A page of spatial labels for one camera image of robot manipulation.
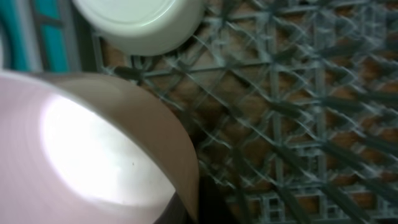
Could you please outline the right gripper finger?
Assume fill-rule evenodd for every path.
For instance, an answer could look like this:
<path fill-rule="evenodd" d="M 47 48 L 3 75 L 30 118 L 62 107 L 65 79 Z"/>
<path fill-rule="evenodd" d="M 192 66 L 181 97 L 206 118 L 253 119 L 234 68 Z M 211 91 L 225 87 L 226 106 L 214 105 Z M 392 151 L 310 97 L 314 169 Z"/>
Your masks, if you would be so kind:
<path fill-rule="evenodd" d="M 180 197 L 174 194 L 155 224 L 239 224 L 211 177 L 200 177 L 198 195 L 197 222 L 189 216 Z"/>

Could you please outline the pink bowl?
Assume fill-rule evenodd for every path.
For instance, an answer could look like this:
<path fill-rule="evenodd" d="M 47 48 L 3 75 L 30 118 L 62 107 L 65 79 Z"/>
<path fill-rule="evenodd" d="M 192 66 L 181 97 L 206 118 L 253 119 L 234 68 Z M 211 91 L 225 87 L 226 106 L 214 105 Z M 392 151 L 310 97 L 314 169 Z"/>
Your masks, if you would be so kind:
<path fill-rule="evenodd" d="M 197 222 L 198 187 L 189 135 L 143 88 L 1 72 L 1 223 Z"/>

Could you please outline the white bowl with nuts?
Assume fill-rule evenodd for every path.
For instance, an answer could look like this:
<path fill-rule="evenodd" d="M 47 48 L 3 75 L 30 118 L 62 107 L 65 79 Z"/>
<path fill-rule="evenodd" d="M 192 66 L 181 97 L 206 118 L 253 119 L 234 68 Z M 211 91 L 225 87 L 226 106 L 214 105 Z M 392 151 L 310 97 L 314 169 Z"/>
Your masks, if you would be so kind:
<path fill-rule="evenodd" d="M 155 56 L 175 50 L 197 30 L 202 0 L 73 0 L 90 25 L 129 55 Z"/>

